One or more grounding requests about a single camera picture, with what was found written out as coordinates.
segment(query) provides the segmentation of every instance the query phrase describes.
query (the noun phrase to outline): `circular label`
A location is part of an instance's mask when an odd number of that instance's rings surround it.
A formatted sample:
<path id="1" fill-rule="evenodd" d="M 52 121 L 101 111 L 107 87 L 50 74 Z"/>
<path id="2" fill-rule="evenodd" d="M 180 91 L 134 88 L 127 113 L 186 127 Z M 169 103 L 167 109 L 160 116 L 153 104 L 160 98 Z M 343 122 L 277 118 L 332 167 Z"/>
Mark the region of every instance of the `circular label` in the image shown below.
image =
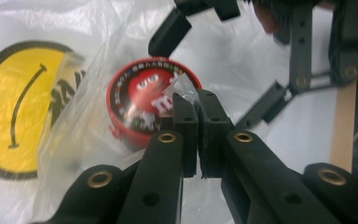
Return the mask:
<path id="1" fill-rule="evenodd" d="M 127 135 L 134 144 L 145 147 L 150 135 L 158 131 L 161 118 L 172 116 L 172 102 L 162 92 L 182 75 L 200 88 L 190 70 L 167 59 L 144 59 L 121 69 L 107 92 L 113 135 Z"/>

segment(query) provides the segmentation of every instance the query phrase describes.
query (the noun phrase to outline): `red round tin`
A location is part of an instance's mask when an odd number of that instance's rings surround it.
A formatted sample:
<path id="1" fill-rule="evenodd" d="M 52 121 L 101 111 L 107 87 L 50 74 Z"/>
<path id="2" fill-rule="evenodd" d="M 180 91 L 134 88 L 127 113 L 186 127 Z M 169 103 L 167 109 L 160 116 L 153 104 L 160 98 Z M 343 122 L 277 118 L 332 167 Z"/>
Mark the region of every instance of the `red round tin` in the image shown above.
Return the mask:
<path id="1" fill-rule="evenodd" d="M 181 75 L 201 88 L 188 68 L 166 58 L 142 59 L 118 71 L 106 93 L 113 136 L 146 147 L 158 131 L 160 118 L 172 115 L 172 102 L 162 92 Z"/>

